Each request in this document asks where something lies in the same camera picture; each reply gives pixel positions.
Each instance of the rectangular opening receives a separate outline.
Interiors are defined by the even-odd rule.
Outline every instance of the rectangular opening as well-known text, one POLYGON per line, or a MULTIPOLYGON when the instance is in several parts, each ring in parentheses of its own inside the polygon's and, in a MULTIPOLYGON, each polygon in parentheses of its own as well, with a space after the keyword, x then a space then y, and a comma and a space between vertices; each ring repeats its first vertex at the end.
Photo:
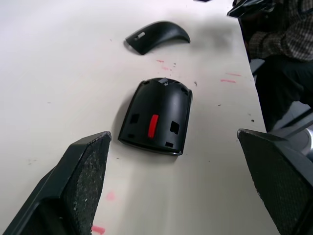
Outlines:
POLYGON ((133 114, 131 117, 130 124, 137 123, 139 119, 139 114, 133 114))
POLYGON ((174 144, 173 143, 169 143, 169 142, 165 142, 165 146, 173 148, 174 144))
POLYGON ((178 135, 178 131, 179 131, 179 124, 172 121, 172 124, 171 124, 171 132, 174 132, 176 135, 178 135))

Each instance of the pink stain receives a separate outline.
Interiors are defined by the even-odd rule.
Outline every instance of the pink stain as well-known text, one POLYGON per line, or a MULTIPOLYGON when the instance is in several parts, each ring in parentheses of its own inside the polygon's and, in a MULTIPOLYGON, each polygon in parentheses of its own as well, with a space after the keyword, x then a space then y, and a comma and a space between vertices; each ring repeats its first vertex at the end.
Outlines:
POLYGON ((227 72, 226 74, 228 74, 228 75, 232 75, 232 76, 242 77, 240 74, 235 74, 235 73, 230 73, 230 72, 227 72))
POLYGON ((105 229, 105 228, 98 227, 98 226, 92 226, 91 231, 96 232, 96 233, 99 233, 99 234, 102 235, 102 234, 105 233, 106 229, 105 229))
POLYGON ((236 82, 235 82, 235 81, 233 81, 233 80, 227 80, 227 79, 221 79, 221 82, 236 83, 236 82))
POLYGON ((109 192, 106 196, 106 199, 109 201, 114 201, 115 200, 115 193, 113 191, 109 192))

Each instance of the white table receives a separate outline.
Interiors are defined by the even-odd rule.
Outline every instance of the white table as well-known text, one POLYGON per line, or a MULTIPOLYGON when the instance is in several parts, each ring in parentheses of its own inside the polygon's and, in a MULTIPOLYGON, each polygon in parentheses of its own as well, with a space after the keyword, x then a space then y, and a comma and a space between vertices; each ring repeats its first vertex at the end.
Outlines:
POLYGON ((111 131, 94 220, 106 235, 277 235, 236 138, 239 128, 265 128, 230 8, 231 0, 0 3, 0 232, 72 142, 111 131), (160 20, 183 27, 191 44, 126 50, 125 37, 160 20), (193 91, 177 159, 117 141, 139 82, 154 77, 193 91))

